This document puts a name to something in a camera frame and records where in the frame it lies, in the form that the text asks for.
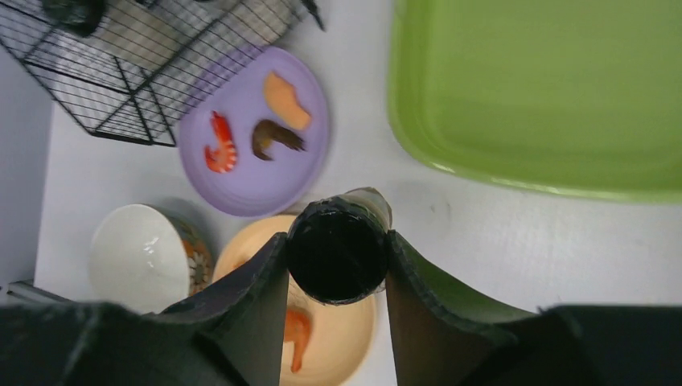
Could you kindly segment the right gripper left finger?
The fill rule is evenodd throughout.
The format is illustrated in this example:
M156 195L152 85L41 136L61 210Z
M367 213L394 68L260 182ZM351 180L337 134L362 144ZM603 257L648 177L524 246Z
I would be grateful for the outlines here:
M109 302L1 308L4 385L275 385L286 236L159 314Z

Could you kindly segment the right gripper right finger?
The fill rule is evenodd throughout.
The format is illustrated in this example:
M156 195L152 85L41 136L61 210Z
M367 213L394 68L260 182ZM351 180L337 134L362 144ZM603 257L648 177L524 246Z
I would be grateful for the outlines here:
M678 385L678 306L529 313L469 287L388 233L386 295L400 385Z

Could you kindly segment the orange toy bread piece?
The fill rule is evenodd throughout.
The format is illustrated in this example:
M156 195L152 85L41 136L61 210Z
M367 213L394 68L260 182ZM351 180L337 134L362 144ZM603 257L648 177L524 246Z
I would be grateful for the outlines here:
M262 93L269 108L291 128L304 130L311 123L312 117L299 103L296 88L276 72L265 77Z

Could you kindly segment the orange toy drumstick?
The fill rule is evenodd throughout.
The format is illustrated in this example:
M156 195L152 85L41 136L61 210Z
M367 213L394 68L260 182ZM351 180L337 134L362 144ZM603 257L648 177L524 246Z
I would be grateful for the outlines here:
M284 342L294 344L290 370L297 373L302 368L303 357L312 334L312 319L307 312L288 308L284 325Z

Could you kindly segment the black pepper grinder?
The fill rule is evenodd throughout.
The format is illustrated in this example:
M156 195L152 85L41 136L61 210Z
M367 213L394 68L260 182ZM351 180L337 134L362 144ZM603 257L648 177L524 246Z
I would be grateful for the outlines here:
M392 209L373 187L356 188L306 205L286 239L290 275L326 305L359 302L384 288L384 238Z

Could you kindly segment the purple plate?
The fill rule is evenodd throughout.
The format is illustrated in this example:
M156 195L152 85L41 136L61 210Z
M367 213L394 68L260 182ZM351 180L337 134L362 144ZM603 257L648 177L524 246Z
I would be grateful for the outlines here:
M315 181L330 131L314 74L289 52L268 47L187 111L179 122L179 154L191 185L214 208L271 216Z

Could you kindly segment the orange plate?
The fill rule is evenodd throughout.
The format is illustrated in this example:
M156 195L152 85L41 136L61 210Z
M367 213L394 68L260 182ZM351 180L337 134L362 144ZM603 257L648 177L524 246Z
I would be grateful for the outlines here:
M224 247L214 268L213 281L250 260L276 233L288 232L293 215L257 220L241 229ZM374 340L376 297L371 295L345 306L324 305L307 296L289 279L287 306L307 313L312 322L310 341L298 372L291 371L294 343L282 344L280 385L342 385L362 365Z

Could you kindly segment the green plastic tub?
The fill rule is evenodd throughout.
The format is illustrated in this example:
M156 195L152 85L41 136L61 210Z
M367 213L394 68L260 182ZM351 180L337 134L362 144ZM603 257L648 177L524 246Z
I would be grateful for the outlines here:
M681 200L678 1L397 1L388 119L463 178Z

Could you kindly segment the toy shrimp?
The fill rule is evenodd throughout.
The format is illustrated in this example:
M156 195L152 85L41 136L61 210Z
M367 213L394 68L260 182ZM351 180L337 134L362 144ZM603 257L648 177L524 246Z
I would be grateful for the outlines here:
M222 114L212 111L210 119L216 137L216 148L204 147L204 160L212 172L224 174L232 171L237 162L236 145L231 126Z

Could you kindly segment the dark toy mushroom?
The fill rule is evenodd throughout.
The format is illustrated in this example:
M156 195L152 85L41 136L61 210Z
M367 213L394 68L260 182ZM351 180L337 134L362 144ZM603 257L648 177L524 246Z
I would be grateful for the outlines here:
M267 150L275 142L295 151L306 149L305 141L291 129L287 129L275 121L267 119L259 121L252 133L253 155L263 161L272 161L273 159L267 154Z

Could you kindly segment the black-lid glass jar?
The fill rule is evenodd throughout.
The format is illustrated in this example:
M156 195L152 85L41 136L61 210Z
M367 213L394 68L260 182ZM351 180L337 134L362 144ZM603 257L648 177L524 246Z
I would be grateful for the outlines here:
M43 0L41 7L51 25L81 38L92 35L104 18L105 0Z

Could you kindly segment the white floral bowl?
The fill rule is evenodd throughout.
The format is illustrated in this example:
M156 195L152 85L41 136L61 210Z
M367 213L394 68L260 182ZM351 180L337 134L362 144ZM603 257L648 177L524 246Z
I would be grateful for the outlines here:
M88 251L88 279L102 300L160 313L205 290L214 269L197 228L165 209L135 203L109 213Z

